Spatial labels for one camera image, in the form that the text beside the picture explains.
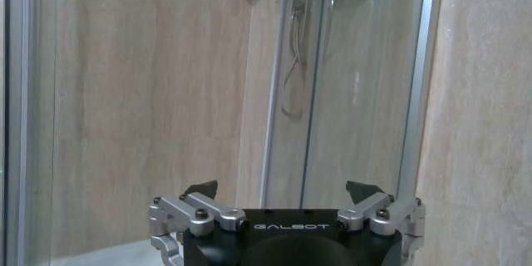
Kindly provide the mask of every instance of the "shower enclosure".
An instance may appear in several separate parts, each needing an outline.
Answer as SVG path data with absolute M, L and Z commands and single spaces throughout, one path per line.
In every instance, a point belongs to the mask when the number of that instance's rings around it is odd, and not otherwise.
M 417 186 L 439 0 L 6 0 L 5 265 L 158 265 L 147 207 Z

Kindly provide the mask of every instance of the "glass panel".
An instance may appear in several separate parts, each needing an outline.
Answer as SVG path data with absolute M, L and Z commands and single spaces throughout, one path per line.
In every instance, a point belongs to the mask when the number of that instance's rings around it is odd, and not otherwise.
M 0 0 L 0 257 L 5 257 L 5 134 L 6 134 L 6 31 L 5 31 L 5 16 L 6 16 L 6 0 Z
M 299 207 L 325 0 L 289 0 L 281 38 L 265 205 Z
M 254 1 L 34 0 L 26 265 L 161 264 L 154 197 L 235 205 Z
M 346 181 L 395 193 L 422 0 L 329 0 L 305 206 L 351 204 Z

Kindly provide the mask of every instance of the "marble wall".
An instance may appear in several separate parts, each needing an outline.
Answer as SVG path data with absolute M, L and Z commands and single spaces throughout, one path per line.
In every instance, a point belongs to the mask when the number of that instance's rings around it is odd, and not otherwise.
M 532 265 L 531 16 L 531 0 L 443 0 L 418 265 Z
M 193 183 L 258 202 L 279 19 L 279 0 L 38 3 L 33 263 L 146 239 L 153 197 Z

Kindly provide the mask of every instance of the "silver metal bracket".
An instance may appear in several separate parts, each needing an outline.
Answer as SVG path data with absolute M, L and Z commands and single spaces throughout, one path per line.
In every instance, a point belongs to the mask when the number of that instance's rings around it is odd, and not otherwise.
M 402 265 L 411 265 L 414 254 L 425 243 L 426 205 L 419 198 L 393 201 L 378 192 L 354 208 L 341 209 L 338 220 L 349 232 L 359 231 L 370 219 L 370 229 L 378 235 L 403 235 Z
M 173 233 L 186 230 L 206 236 L 215 229 L 215 217 L 206 209 L 197 209 L 177 197 L 158 197 L 150 206 L 151 245 L 161 251 L 166 266 L 182 266 L 181 244 Z
M 371 217 L 370 228 L 379 235 L 403 234 L 402 265 L 413 265 L 426 236 L 426 205 L 419 198 L 398 200 Z
M 194 192 L 185 197 L 185 201 L 194 207 L 209 210 L 214 215 L 223 230 L 238 232 L 247 221 L 245 210 L 230 208 L 199 192 Z
M 370 219 L 378 210 L 389 207 L 390 202 L 390 196 L 383 192 L 378 192 L 354 208 L 341 209 L 338 220 L 346 230 L 350 232 L 362 230 L 365 228 L 365 220 Z
M 197 237 L 210 235 L 215 221 L 222 229 L 239 231 L 247 221 L 245 210 L 217 203 L 199 192 L 177 197 L 158 197 L 150 206 L 151 245 L 161 250 L 166 266 L 183 266 L 179 237 L 189 229 Z

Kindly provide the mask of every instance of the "floor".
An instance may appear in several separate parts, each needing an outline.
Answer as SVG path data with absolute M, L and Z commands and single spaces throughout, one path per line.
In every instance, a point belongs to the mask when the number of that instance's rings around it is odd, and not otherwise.
M 159 266 L 163 265 L 159 251 L 150 241 L 109 247 L 86 254 L 54 260 L 50 266 Z

